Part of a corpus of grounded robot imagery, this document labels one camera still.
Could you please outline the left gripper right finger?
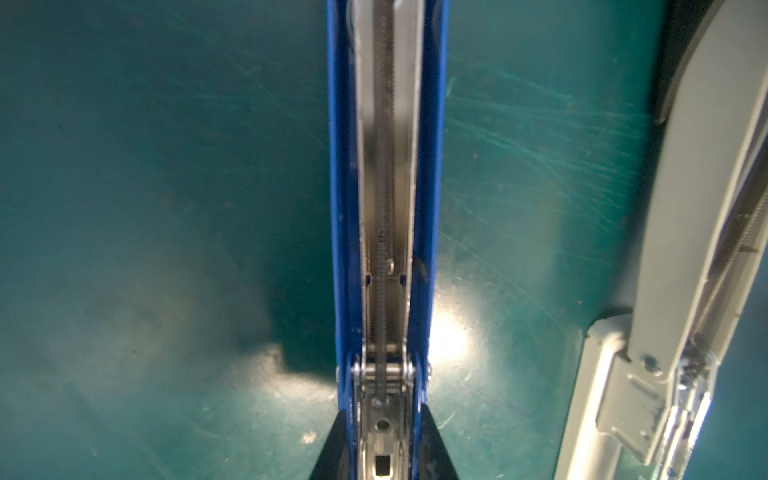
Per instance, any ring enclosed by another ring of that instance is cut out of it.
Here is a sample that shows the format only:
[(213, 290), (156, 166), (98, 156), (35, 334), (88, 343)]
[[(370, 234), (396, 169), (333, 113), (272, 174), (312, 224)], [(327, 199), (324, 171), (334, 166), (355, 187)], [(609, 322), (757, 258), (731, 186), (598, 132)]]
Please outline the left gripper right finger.
[(459, 476), (427, 404), (421, 408), (417, 480), (458, 480)]

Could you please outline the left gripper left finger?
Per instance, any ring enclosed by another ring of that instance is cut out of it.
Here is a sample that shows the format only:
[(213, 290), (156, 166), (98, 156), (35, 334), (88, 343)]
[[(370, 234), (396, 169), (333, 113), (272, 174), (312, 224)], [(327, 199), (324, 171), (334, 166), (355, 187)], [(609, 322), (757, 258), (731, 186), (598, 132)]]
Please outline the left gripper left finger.
[(347, 416), (345, 410), (340, 410), (310, 473), (309, 480), (349, 480), (349, 461)]

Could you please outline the beige black stapler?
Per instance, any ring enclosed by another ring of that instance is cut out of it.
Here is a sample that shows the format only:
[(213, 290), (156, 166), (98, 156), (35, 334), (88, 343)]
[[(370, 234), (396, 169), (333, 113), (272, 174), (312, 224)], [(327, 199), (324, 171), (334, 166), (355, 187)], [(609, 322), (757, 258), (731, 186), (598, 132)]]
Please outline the beige black stapler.
[(672, 3), (654, 116), (634, 303), (586, 334), (558, 479), (686, 471), (767, 243), (765, 2)]

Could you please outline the blue black stapler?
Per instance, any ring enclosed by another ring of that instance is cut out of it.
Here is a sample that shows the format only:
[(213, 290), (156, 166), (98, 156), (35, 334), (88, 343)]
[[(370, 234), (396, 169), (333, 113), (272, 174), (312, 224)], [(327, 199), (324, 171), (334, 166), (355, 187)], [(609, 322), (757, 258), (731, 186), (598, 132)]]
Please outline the blue black stapler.
[(327, 5), (338, 412), (350, 479), (416, 479), (437, 270), (449, 5)]

